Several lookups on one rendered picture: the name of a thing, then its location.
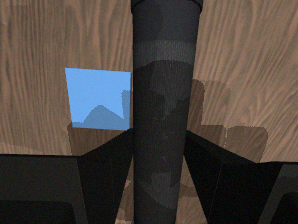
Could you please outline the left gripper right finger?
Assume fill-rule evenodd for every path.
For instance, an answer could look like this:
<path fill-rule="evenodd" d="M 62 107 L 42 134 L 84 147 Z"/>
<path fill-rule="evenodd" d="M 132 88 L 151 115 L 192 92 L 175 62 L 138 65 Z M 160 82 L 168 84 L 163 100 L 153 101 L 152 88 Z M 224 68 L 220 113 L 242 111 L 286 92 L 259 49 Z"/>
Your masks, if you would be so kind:
<path fill-rule="evenodd" d="M 189 130 L 184 157 L 208 224 L 270 224 L 298 192 L 298 162 L 255 163 Z"/>

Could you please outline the black flashlight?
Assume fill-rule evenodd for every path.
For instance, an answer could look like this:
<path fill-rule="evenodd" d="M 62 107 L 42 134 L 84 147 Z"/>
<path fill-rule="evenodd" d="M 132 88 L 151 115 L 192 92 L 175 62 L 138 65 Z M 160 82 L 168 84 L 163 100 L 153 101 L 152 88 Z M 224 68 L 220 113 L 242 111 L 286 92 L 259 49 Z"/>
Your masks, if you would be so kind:
<path fill-rule="evenodd" d="M 131 224 L 175 224 L 204 0 L 131 0 Z"/>

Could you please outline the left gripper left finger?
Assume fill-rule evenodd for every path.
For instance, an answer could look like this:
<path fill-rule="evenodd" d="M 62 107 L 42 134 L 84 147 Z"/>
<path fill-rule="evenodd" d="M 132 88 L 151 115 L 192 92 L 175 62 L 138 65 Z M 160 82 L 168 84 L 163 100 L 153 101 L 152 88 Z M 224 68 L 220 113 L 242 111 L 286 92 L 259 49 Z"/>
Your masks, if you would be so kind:
<path fill-rule="evenodd" d="M 132 157 L 133 128 L 82 156 L 0 154 L 0 200 L 64 201 L 76 224 L 115 224 Z"/>

